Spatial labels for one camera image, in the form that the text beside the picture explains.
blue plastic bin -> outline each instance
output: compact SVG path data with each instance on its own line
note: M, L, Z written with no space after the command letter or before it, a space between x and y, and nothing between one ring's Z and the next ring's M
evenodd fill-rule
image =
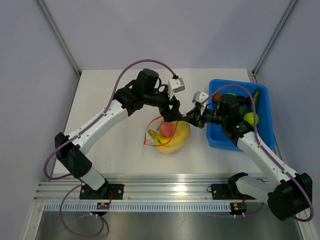
M260 122L257 125L257 130L260 137L265 142L265 144L270 149L273 149L275 147L275 136L272 128L268 89L264 85L257 84L257 83L214 79L210 81L210 84L209 84L209 95L212 94L218 88L227 84L241 85L244 88L246 88L251 94L254 93L256 88L261 89L259 109L257 112L260 118ZM221 94L234 93L237 96L242 95L242 96L245 96L246 98L248 97L248 94L243 89L236 86L226 87L225 89L222 89L219 92ZM217 107L217 104L213 103L212 99L209 100L209 103ZM218 148L218 149L241 151L237 146L235 146L230 140L228 140L225 137L220 125L208 124L206 129L206 138L208 139L210 147Z

black mount bracket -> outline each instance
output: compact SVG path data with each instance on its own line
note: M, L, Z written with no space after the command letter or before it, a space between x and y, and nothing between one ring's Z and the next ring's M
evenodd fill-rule
M240 172L228 178L227 183L214 183L207 187L207 191L212 194L213 200L254 200L255 198L249 195L244 196L240 193L236 186L238 179L248 176L247 173Z
M105 191L95 191L87 184L83 185L80 190L81 200L110 200L110 191L112 200L122 200L124 196L125 185L109 183Z

metal frame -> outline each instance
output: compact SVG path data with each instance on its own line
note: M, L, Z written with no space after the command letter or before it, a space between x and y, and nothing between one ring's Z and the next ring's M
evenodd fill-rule
M299 0L291 0L288 4L288 6L286 7L279 23L277 24L275 30L273 31L273 34L269 40L269 42L267 43L267 45L265 46L263 53L261 55L261 57L259 58L257 64L255 65L254 69L253 69L253 74L254 76L257 75L257 73L259 72L262 64L264 63L265 59L267 58L267 56L269 55L272 47L274 46L276 40L278 39L281 31L283 30L287 20L289 19L290 15L292 14L293 10L295 9L295 7L297 6Z
M45 204L45 202L33 203L31 218L23 237L24 240L34 240L36 238Z
M70 113L71 113L71 108L72 108L72 105L74 104L74 100L75 100L75 97L76 97L76 92L77 92L77 89L78 89L78 86L79 86L79 82L80 82L80 76L78 77L77 83L76 83L75 88L74 88L74 90L72 92L72 99L71 99L70 104L68 106L68 113L67 113L67 116L66 116L66 120L65 120L62 132L64 132L66 130L68 119L69 119L69 116L70 116ZM54 174L54 170L55 170L57 159L54 158L52 160L52 162L53 162L53 164L52 164L52 168L50 170L50 176L52 176Z
M70 62L75 74L80 78L81 76L81 69L78 67L78 64L76 63L74 57L72 56L64 38L62 37L62 34L60 33L58 26L52 17L52 14L50 13L50 10L48 9L46 3L43 0L35 0L36 4L39 6L41 12L43 13L45 19L47 20L48 24L50 25L58 43L60 44L63 52L66 55L66 58Z
M241 202L235 200L213 200L212 194L207 191L207 187L212 183L226 183L226 179L221 178L139 178L121 177L112 178L106 176L108 181L113 184L124 184L122 200L115 202L123 203L159 203L159 202L190 202L190 203L213 203L213 202ZM35 202L59 202L67 192L79 185L77 179L69 178L55 182L40 182L34 196ZM68 202L85 201L79 199L80 189L70 193ZM101 202L101 200L90 200L89 202Z

green cucumber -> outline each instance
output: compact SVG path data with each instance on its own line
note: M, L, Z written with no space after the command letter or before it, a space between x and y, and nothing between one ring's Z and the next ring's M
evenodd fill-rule
M255 112L257 113L258 112L258 109L259 109L259 103L260 103L260 96L261 96L261 88L256 88L252 94L252 98L253 98L253 102L254 102L254 106L255 106ZM254 108L253 108L253 103L251 102L250 103L250 106L249 106L249 111L250 112L253 112L254 111Z

yellow banana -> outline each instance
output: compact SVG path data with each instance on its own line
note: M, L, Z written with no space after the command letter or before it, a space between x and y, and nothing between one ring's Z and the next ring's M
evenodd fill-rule
M165 137L161 133L157 133L151 129L148 129L147 131L150 134L150 136L153 138L155 145L160 145L160 146L157 146L157 148L163 153L169 154L180 149L185 144L185 138L190 132L190 126L188 123L183 121L179 121L179 122L174 121L172 123L175 128L175 133L173 137Z

